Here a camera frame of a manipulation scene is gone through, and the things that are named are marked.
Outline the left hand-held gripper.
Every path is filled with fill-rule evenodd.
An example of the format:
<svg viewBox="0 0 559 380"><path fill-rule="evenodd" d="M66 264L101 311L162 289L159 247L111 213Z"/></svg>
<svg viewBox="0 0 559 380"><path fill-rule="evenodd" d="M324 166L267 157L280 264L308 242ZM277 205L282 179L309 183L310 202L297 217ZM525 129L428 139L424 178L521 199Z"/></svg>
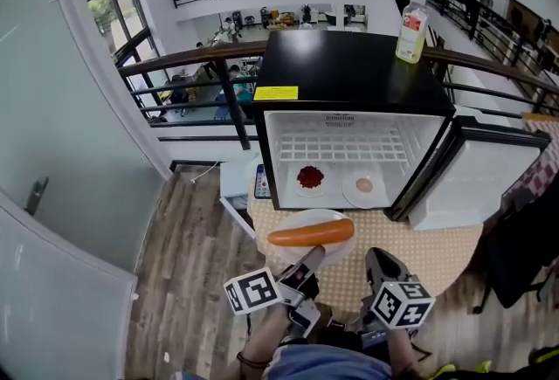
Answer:
<svg viewBox="0 0 559 380"><path fill-rule="evenodd" d="M224 291L234 314L281 304L287 308L295 335L308 337L321 317L314 302L319 293L315 271L325 255L324 246L318 245L277 277L266 266L226 281Z"/></svg>

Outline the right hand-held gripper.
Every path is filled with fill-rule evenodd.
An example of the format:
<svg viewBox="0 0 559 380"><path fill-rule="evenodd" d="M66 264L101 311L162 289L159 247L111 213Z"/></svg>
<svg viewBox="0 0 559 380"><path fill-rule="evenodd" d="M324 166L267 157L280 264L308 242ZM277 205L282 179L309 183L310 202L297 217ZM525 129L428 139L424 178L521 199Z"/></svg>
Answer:
<svg viewBox="0 0 559 380"><path fill-rule="evenodd" d="M409 276L406 265L391 253L371 247L365 256L371 295L364 299L364 330L386 333L420 327L436 299L418 276Z"/></svg>

